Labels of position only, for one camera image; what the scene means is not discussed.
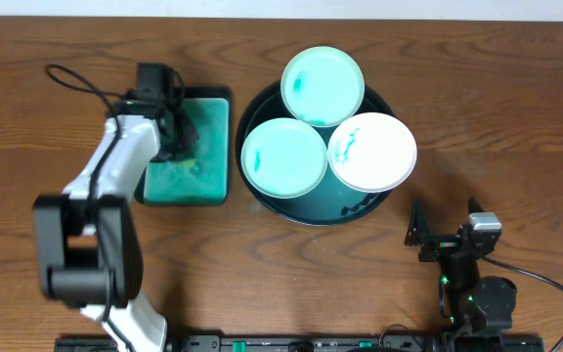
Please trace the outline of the green scouring sponge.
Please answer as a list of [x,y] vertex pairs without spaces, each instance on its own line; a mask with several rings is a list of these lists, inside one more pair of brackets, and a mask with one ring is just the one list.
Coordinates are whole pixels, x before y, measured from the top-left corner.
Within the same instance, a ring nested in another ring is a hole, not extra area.
[[199,134],[187,112],[184,109],[167,111],[157,122],[160,132],[160,148],[152,162],[194,160],[194,149],[199,140]]

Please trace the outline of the mint green plate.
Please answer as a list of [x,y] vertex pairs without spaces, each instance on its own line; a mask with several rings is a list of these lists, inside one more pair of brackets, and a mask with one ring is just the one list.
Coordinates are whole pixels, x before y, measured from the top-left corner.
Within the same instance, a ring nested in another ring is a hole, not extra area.
[[281,76],[281,97],[297,119],[315,127],[336,126],[353,116],[365,95],[364,75],[344,51],[317,46],[295,55]]
[[249,132],[239,152],[251,186],[273,198],[298,198],[323,180],[325,141],[315,128],[295,118],[267,120]]

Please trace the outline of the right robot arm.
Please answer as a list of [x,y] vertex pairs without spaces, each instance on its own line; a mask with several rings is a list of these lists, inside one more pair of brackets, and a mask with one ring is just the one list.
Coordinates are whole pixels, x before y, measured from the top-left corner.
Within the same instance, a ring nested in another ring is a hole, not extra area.
[[517,288],[503,277],[482,277],[478,261],[495,250],[502,225],[493,212],[468,200],[467,221],[455,233],[438,235],[416,200],[405,237],[419,249],[420,262],[440,266],[439,306],[451,325],[425,345],[429,351],[503,351],[501,332],[512,327]]

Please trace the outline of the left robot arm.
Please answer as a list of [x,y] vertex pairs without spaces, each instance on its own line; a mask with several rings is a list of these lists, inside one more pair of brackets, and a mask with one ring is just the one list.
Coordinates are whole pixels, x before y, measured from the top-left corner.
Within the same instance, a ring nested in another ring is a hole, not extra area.
[[59,195],[32,206],[44,296],[98,323],[120,351],[163,351],[168,323],[141,292],[143,259],[130,201],[177,135],[172,90],[128,92],[109,107],[100,144]]

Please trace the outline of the black rectangular water tray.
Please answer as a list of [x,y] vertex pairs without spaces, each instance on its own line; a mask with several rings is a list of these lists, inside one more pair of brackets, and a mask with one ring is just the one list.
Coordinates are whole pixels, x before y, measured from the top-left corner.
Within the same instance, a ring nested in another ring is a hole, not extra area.
[[184,156],[148,164],[134,197],[154,206],[219,205],[229,188],[231,90],[188,87],[182,111],[197,140]]

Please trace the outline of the white plate with green smear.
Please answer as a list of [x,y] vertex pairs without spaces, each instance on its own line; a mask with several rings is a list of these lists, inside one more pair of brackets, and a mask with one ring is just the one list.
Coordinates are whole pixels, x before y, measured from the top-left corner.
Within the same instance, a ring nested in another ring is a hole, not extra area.
[[327,158],[333,174],[347,187],[365,193],[390,191],[412,173],[417,145],[398,118],[380,112],[354,115],[331,134]]

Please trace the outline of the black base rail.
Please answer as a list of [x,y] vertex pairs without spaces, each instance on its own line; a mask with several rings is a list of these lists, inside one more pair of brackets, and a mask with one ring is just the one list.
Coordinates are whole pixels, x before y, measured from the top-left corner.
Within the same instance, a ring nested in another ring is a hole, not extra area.
[[[170,339],[167,352],[347,352],[347,351],[430,351],[445,348],[437,338],[410,337],[402,334],[379,338],[360,337],[221,337],[190,335]],[[541,340],[533,338],[461,337],[455,342],[456,351],[542,352]]]

